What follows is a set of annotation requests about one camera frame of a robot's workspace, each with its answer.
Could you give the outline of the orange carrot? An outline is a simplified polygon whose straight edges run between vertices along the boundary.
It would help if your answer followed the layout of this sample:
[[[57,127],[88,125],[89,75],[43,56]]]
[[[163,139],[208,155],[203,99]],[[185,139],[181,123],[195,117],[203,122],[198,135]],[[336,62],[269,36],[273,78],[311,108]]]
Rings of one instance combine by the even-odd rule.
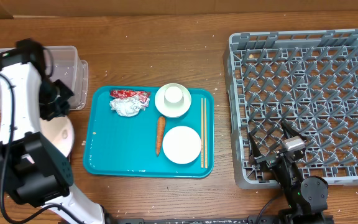
[[[166,126],[166,119],[164,116],[160,116],[157,121],[157,133],[156,133],[156,143],[155,143],[155,152],[157,157],[160,155],[160,151],[162,148],[165,126]]]

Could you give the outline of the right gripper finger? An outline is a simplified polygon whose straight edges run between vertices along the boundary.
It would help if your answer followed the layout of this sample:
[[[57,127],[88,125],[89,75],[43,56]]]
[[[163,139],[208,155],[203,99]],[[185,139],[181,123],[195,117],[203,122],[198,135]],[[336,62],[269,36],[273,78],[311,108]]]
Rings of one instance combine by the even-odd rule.
[[[290,123],[288,123],[286,121],[282,121],[281,127],[282,127],[282,131],[283,131],[283,134],[284,134],[284,137],[286,140],[300,139],[303,142],[306,142],[306,137],[303,136],[302,134],[300,134],[295,129],[293,129],[292,126],[290,125]]]
[[[263,155],[261,154],[251,133],[248,133],[248,140],[250,146],[249,160],[253,163],[253,165],[259,165],[261,158],[263,158]]]

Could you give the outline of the grey dishwasher rack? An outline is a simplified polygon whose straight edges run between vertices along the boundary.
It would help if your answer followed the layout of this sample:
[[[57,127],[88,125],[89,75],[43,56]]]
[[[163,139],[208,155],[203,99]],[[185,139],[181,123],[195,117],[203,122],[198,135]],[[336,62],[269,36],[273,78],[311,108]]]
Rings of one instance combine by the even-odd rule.
[[[282,122],[307,138],[305,177],[358,185],[358,29],[234,33],[223,62],[238,187],[277,187],[250,161],[248,136],[273,154]]]

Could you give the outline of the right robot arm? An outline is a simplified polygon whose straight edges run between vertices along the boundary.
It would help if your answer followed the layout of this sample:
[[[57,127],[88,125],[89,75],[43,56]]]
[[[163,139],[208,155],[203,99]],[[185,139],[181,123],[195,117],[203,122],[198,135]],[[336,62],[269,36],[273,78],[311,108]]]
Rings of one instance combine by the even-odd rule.
[[[307,138],[288,123],[281,123],[285,140],[282,148],[273,154],[263,155],[251,133],[248,133],[250,159],[264,172],[271,172],[280,184],[288,208],[275,216],[265,216],[264,211],[281,194],[270,199],[257,215],[254,223],[333,223],[333,217],[324,215],[328,209],[328,183],[319,176],[303,177],[297,162],[306,152]]]

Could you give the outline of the right wooden chopstick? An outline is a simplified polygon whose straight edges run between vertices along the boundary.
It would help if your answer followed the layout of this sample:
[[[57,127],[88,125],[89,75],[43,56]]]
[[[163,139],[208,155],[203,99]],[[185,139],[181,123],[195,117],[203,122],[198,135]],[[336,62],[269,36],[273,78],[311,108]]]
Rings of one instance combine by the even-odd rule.
[[[207,122],[207,108],[206,99],[204,99],[204,167],[208,168],[208,122]]]

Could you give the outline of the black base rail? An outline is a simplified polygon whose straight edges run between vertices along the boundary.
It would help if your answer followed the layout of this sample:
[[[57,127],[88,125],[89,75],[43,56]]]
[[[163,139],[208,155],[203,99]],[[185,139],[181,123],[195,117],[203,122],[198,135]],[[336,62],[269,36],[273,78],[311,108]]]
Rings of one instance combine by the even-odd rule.
[[[318,220],[316,218],[296,218],[294,221],[287,222],[284,219],[280,219],[276,215],[264,215],[260,217],[257,222],[257,215],[251,215],[247,218],[214,218],[214,219],[171,219],[171,220],[144,220],[143,218],[115,218],[112,221],[113,224],[312,224],[312,223],[327,223],[334,224],[333,217],[325,217],[325,221]]]

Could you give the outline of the large pink plate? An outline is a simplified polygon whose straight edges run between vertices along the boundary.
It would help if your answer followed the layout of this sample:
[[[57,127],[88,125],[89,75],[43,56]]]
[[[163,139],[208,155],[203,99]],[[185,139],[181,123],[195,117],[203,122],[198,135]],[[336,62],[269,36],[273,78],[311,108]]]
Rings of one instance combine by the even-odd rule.
[[[67,116],[55,117],[50,121],[39,119],[42,134],[69,159],[73,149],[75,132]]]

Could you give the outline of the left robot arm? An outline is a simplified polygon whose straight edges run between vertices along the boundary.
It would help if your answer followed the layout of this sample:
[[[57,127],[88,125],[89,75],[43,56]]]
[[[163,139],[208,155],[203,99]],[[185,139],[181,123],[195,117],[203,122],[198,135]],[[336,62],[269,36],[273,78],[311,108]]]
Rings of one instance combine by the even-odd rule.
[[[0,53],[0,210],[9,223],[5,195],[37,212],[27,223],[51,210],[68,223],[113,223],[100,204],[92,202],[74,183],[70,163],[43,134],[40,120],[69,114],[74,94],[47,73],[46,48],[32,39],[16,42]]]

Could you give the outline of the white tissue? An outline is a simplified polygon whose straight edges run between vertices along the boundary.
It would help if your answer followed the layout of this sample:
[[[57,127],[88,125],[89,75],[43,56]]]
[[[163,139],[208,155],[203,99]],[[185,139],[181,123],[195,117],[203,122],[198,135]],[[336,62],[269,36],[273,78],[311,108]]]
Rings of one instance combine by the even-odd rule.
[[[150,103],[149,97],[141,97],[135,95],[123,99],[113,99],[109,105],[112,111],[115,111],[119,116],[133,117],[139,113],[140,110],[145,110]]]

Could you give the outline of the red snack wrapper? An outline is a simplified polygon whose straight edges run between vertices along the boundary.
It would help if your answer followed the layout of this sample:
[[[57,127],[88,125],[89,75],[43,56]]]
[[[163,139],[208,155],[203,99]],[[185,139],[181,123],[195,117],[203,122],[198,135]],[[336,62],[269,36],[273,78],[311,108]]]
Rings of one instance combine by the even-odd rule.
[[[122,100],[136,96],[141,103],[146,103],[150,98],[150,92],[136,90],[111,90],[110,96],[114,99],[118,98]]]

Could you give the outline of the white cup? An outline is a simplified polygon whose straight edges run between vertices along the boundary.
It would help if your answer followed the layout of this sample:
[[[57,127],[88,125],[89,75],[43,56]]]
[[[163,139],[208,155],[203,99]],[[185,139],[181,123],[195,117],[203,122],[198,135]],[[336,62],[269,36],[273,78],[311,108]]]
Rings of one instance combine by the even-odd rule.
[[[170,104],[178,104],[183,99],[183,92],[180,87],[170,86],[165,90],[165,100]]]

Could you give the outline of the small white plate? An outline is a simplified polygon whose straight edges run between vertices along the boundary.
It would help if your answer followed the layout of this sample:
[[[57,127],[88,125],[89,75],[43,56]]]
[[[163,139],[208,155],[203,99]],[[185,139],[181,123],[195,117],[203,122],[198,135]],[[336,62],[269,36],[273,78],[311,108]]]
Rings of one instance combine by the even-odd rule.
[[[201,152],[199,134],[188,126],[170,129],[162,141],[165,156],[173,163],[184,165],[193,162]]]

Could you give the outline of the pale green bowl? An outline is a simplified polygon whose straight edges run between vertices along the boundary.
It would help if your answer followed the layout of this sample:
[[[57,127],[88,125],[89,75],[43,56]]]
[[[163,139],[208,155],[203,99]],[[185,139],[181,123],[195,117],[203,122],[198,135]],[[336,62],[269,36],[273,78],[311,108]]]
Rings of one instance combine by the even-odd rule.
[[[165,90],[170,86],[177,86],[183,92],[183,99],[178,104],[167,103],[164,97]],[[191,106],[191,94],[187,88],[181,84],[169,83],[160,87],[155,94],[155,106],[157,110],[168,118],[179,118],[184,115]]]

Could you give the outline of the clear plastic bin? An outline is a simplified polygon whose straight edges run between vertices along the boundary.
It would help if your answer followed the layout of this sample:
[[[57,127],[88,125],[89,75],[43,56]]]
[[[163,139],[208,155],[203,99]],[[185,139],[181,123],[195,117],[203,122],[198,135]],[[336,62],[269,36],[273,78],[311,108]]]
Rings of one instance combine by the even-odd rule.
[[[70,88],[74,93],[68,100],[70,109],[82,110],[86,104],[89,83],[87,61],[79,58],[74,46],[49,46],[48,49],[52,53],[53,61],[50,61],[48,53],[45,52],[47,72],[50,71],[50,66],[54,65],[51,81],[60,80]]]

